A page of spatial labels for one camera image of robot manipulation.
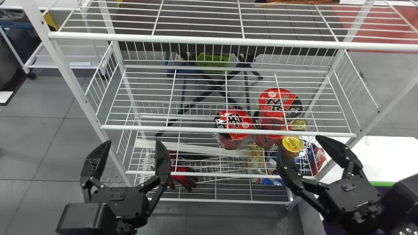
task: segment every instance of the floor tile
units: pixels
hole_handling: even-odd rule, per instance
[[[87,87],[89,86],[90,82],[92,80],[92,77],[87,77],[82,85],[82,88],[84,91],[87,90]],[[117,91],[117,88],[119,87],[121,78],[117,76],[117,73],[114,75],[112,81],[110,82],[110,85],[106,91],[106,94],[104,96],[104,99],[102,101],[102,104],[100,105],[100,110],[97,114],[99,118],[106,119],[107,114],[109,113],[110,106],[113,103],[113,99],[115,97],[115,93]],[[95,109],[96,106],[94,104],[94,101],[92,99],[92,96],[90,93],[87,93],[87,98],[92,104],[92,107]],[[97,99],[97,96],[94,96],[94,100],[99,103],[99,100]],[[80,105],[76,100],[73,101],[71,104],[70,110],[68,111],[66,118],[87,118],[84,114],[83,110],[81,109]]]
[[[62,77],[26,80],[2,112],[3,116],[63,118],[74,95]]]
[[[186,217],[187,203],[160,201],[148,218],[148,224],[139,228],[137,234],[183,235],[186,229]]]
[[[87,119],[64,119],[35,179],[78,181],[84,159],[100,143]],[[110,157],[108,163],[103,173],[103,181],[109,181],[114,167]]]
[[[83,91],[87,90],[88,85],[89,83],[84,81],[84,83],[81,85],[81,87],[83,88]],[[77,100],[74,99],[73,102],[71,103],[70,110],[68,111],[65,118],[87,118],[87,117],[84,114],[83,110],[81,109],[80,105],[78,104]]]
[[[6,233],[30,184],[27,180],[0,180],[0,234]]]
[[[33,179],[62,121],[0,117],[0,179]]]
[[[56,235],[65,205],[83,201],[79,182],[33,181],[6,234]]]
[[[268,204],[189,203],[186,234],[303,234],[297,208]]]

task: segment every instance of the white metal frame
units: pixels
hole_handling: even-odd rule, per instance
[[[81,16],[83,19],[86,18],[86,15],[83,14],[83,12],[85,11],[86,8],[89,7],[89,4],[91,3],[87,3],[85,5],[81,5],[80,2],[75,2],[77,5],[75,5],[75,8],[61,8],[61,7],[55,7],[55,5],[57,5],[57,3],[60,0],[55,0],[52,2],[52,4],[48,7],[39,7],[39,10],[43,10],[42,12],[42,16],[46,15],[49,11],[63,11],[63,12],[80,12]],[[23,10],[23,7],[21,6],[3,6],[0,5],[0,9],[4,9],[4,10]],[[88,28],[88,21],[84,21],[84,23],[86,24],[87,27],[87,31],[90,32],[89,28]],[[19,55],[17,54],[16,50],[14,49],[14,47],[12,46],[11,42],[8,40],[8,38],[5,36],[5,32],[2,28],[0,28],[0,34],[5,38],[6,43],[8,44],[8,46],[10,47],[10,49],[12,50],[13,54],[15,55],[17,61],[19,62],[20,66],[22,67],[22,69],[24,70],[24,72],[26,74],[28,74],[30,72],[30,69],[57,69],[58,67],[55,64],[34,64],[34,62],[36,61],[37,57],[49,57],[49,55],[42,55],[41,52],[44,49],[44,45],[43,42],[41,42],[39,44],[39,46],[33,51],[33,53],[31,54],[31,56],[26,60],[26,61],[22,61],[22,59],[19,57]],[[98,45],[94,44],[94,41],[91,41],[93,48],[94,48],[94,55],[96,56],[96,60],[100,61],[101,60],[101,56],[100,53],[98,52]],[[80,45],[73,45],[72,47],[74,49],[79,49],[77,48]],[[70,67],[72,69],[97,69],[96,65],[93,65],[91,63],[91,61],[88,62],[84,62],[84,63],[70,63]]]

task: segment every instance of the wire grid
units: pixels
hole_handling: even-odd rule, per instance
[[[84,10],[72,11],[60,31],[106,33],[110,29],[116,33],[156,36],[311,41],[343,41],[354,37],[388,43],[417,43],[418,40],[417,30],[386,0],[366,8],[262,4],[252,0],[145,0],[140,3],[127,0],[118,4],[80,0],[75,8],[85,6]],[[359,33],[352,35],[352,26],[358,27]]]
[[[340,63],[330,69],[328,74],[329,79],[336,81],[335,86],[342,91],[341,94],[347,104],[343,105],[343,108],[354,114],[353,125],[358,126],[357,129],[361,130],[362,126],[367,125],[366,122],[370,120],[372,115],[378,114],[380,110],[347,50],[344,50]]]
[[[221,149],[216,139],[208,133],[169,132],[164,133],[164,135],[160,137],[154,137],[156,132],[145,131],[141,133],[140,131],[134,131],[134,133],[135,134],[132,134],[131,130],[124,130],[120,145],[125,146],[125,141],[132,143],[129,139],[137,139],[140,143],[149,142],[145,145],[146,148],[139,146],[138,142],[134,145],[131,144],[127,146],[127,149],[129,149],[127,152],[131,153],[131,156],[129,157],[125,154],[124,165],[126,166],[128,174],[135,175],[135,185],[143,183],[155,173],[155,149],[154,147],[148,148],[150,145],[152,146],[155,144],[155,139],[159,139],[165,143],[172,159],[175,160],[172,161],[173,169],[175,169],[176,166],[185,165],[197,172],[196,176],[199,179],[196,182],[197,187],[193,188],[191,192],[187,191],[181,185],[176,184],[175,190],[167,189],[166,193],[163,195],[164,198],[172,198],[175,200],[214,199],[230,200],[232,202],[234,200],[249,202],[262,201],[266,203],[290,202],[290,195],[284,186],[255,183],[249,176],[246,176],[251,169],[254,169],[249,168],[247,164],[249,145],[253,141],[253,136],[247,138],[247,143],[237,152]],[[313,136],[300,136],[300,138],[320,147]],[[181,147],[177,147],[177,149],[173,147],[178,143],[186,144],[180,144],[179,146]],[[218,152],[225,154],[225,156],[217,156],[215,155],[215,151],[213,151],[211,155],[207,153],[197,153],[200,149],[205,147],[217,149]],[[264,177],[267,176],[267,172],[275,170],[275,167],[265,164],[265,161],[270,157],[271,152],[273,152],[273,149],[262,151],[261,161],[257,162],[262,165]],[[297,159],[296,166],[305,176],[312,176],[312,167],[320,169],[327,164],[326,161],[321,166],[318,166],[315,163],[311,164],[310,159],[305,156],[299,156]],[[278,175],[268,176],[276,179],[280,178]],[[151,191],[148,196],[151,197],[153,192],[154,191]]]
[[[109,48],[109,44],[105,41],[96,41],[94,46],[92,46],[92,41],[88,40],[59,39],[57,43],[73,69],[96,69]],[[79,62],[90,63],[90,65],[79,65],[77,64]],[[25,66],[28,68],[57,68],[42,42],[28,58]]]
[[[279,87],[296,94],[301,100],[301,116],[307,120],[308,131],[351,136],[339,97],[323,74],[257,71],[262,79],[251,72],[247,76],[240,72],[228,80],[225,74],[196,70],[191,73],[181,66],[173,71],[167,71],[164,66],[160,69],[128,68],[104,125],[125,125],[129,109],[134,104],[134,114],[141,117],[136,122],[140,120],[142,126],[197,127],[204,132],[204,129],[215,127],[214,118],[221,110],[243,109],[252,116],[259,109],[260,94],[266,89]],[[292,123],[262,125],[262,128],[266,127],[290,130]]]
[[[85,95],[90,101],[96,115],[102,106],[103,99],[114,77],[121,77],[119,62],[113,51],[113,42],[108,46],[87,87]]]
[[[328,69],[336,54],[335,49],[327,48],[296,48],[268,46],[233,46],[214,44],[183,44],[183,43],[147,43],[119,42],[123,61],[127,65],[152,64],[168,65],[192,64],[202,62],[216,63],[216,55],[229,56],[229,60],[221,61],[225,67],[233,67],[251,63],[257,68],[287,68],[287,69]]]

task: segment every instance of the wire rack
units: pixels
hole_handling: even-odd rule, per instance
[[[164,200],[207,202],[227,200],[273,204],[286,204],[293,200],[292,193],[286,189],[280,177],[268,173],[275,170],[275,167],[265,163],[274,150],[256,150],[261,153],[261,158],[256,163],[262,166],[262,170],[259,174],[251,174],[259,169],[248,164],[250,145],[254,145],[252,138],[249,138],[241,149],[231,151],[220,148],[211,134],[170,132],[158,138],[154,136],[155,134],[156,132],[150,131],[124,130],[117,149],[118,153],[124,155],[127,174],[135,176],[135,185],[143,183],[155,174],[153,168],[155,139],[161,140],[171,153],[172,175],[184,175],[183,172],[176,172],[178,166],[188,166],[195,171],[189,174],[198,178],[196,188],[189,192],[177,184],[176,190],[167,190],[163,195]],[[300,136],[300,138],[319,146],[312,136]],[[313,179],[315,178],[313,173],[327,164],[326,159],[321,165],[317,162],[312,163],[311,159],[303,154],[298,156],[295,162],[300,172]],[[264,178],[274,180],[276,185],[257,182]]]
[[[258,166],[248,164],[255,138],[297,135],[312,152],[314,145],[320,148],[314,138],[320,134],[347,137],[352,147],[403,95],[382,109],[349,50],[417,52],[418,31],[406,17],[387,0],[360,5],[357,0],[345,5],[79,0],[57,32],[42,34],[38,21],[33,23],[55,61],[68,62],[65,44],[49,40],[101,46],[84,95],[69,68],[58,64],[101,140],[108,139],[106,130],[121,131],[113,159],[127,184],[141,184],[154,174],[158,139],[174,153],[172,175],[198,177],[192,192],[178,186],[164,194],[165,200],[292,204],[293,194],[267,164],[274,149],[259,150]],[[57,46],[61,51],[54,53]],[[256,112],[260,95],[270,88],[297,96],[305,131],[296,131],[286,119],[256,123],[267,118]],[[245,111],[254,127],[215,128],[221,110]],[[282,112],[286,116],[289,110]],[[214,133],[248,136],[236,150],[226,150]],[[295,163],[311,179],[335,164],[306,153]],[[176,171],[179,164],[195,172]]]
[[[117,74],[117,66],[114,66],[117,62],[111,60],[109,64],[112,68],[108,69],[108,74]],[[151,126],[167,131],[179,131],[180,127],[206,133],[222,131],[214,130],[214,118],[219,111],[242,109],[252,115],[259,109],[260,94],[272,87],[287,89],[301,100],[301,114],[308,124],[307,135],[327,133],[355,137],[355,132],[362,127],[362,121],[377,109],[376,102],[348,53],[344,53],[341,62],[329,75],[326,71],[307,69],[239,68],[241,71],[232,76],[236,68],[222,68],[223,74],[214,74],[210,70],[203,71],[213,69],[211,67],[125,67],[124,73],[117,75],[122,77],[118,87],[115,88],[117,84],[114,84],[112,89],[115,91],[110,92],[115,94],[113,99],[104,108],[109,112],[103,129],[145,130]],[[97,112],[109,84],[98,72],[86,91]],[[129,112],[138,115],[136,122],[141,126],[127,125]],[[281,124],[278,129],[290,130],[291,127],[290,123],[287,127]],[[254,129],[250,132],[261,134],[262,130]]]
[[[92,45],[91,41],[58,41],[67,61],[72,69],[97,69],[101,58],[109,47],[107,42]],[[54,61],[40,43],[25,63],[27,68],[56,69]]]
[[[250,0],[80,0],[89,25],[74,11],[61,31],[156,36],[416,43],[417,30],[388,1],[366,5],[263,4]],[[105,11],[113,26],[102,18]]]

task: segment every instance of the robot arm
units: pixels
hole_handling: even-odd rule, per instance
[[[418,234],[416,225],[412,223],[414,218],[418,218],[412,216],[418,212],[418,203],[415,203],[418,202],[418,175],[395,184],[382,200],[380,193],[367,180],[362,163],[345,144],[321,135],[317,135],[316,140],[344,169],[342,178],[331,184],[305,179],[294,161],[282,151],[277,158],[278,173],[295,195],[307,201],[326,222],[340,225],[350,234],[370,234],[379,228],[387,234],[393,231],[407,234],[409,230]],[[404,210],[394,217],[394,212],[399,209],[397,204],[404,203],[409,211]]]
[[[111,141],[94,149],[84,161],[80,184],[85,203],[65,206],[56,232],[72,234],[136,234],[147,224],[167,185],[171,181],[171,160],[165,146],[155,143],[155,175],[137,187],[106,187],[100,182]],[[156,188],[151,200],[147,193]]]

